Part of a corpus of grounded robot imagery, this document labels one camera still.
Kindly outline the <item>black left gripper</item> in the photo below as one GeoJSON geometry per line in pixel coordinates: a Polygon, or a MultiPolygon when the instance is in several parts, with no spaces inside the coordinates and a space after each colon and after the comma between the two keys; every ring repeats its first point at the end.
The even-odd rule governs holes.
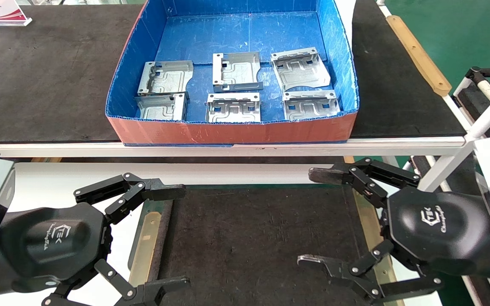
{"type": "Polygon", "coordinates": [[[0,226],[0,295],[58,285],[42,306],[84,306],[68,295],[99,273],[121,294],[115,306],[159,306],[167,293],[190,286],[182,276],[133,287],[105,261],[111,241],[105,215],[89,204],[9,212],[0,226]]]}

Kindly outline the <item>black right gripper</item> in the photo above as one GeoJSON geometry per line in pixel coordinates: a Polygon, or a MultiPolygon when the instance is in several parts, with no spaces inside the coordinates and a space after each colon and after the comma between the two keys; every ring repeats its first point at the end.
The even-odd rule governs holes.
{"type": "Polygon", "coordinates": [[[412,187],[418,186],[419,175],[369,157],[311,168],[308,177],[319,184],[351,186],[373,207],[387,208],[392,242],[384,240],[354,263],[311,254],[297,257],[298,265],[321,267],[329,283],[349,287],[369,305],[429,295],[443,287],[437,276],[392,283],[370,278],[391,252],[412,270],[490,278],[490,215],[482,197],[417,190],[412,187]],[[374,180],[401,190],[388,198],[374,180]]]}

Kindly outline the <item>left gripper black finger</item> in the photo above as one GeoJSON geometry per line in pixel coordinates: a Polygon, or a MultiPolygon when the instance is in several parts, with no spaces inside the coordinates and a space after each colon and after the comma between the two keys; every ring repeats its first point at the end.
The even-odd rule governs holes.
{"type": "Polygon", "coordinates": [[[185,185],[166,185],[159,178],[142,179],[132,173],[125,173],[82,187],[74,192],[76,203],[88,203],[89,205],[115,196],[118,196],[117,200],[105,209],[105,218],[109,224],[120,223],[145,201],[183,198],[185,185]]]}

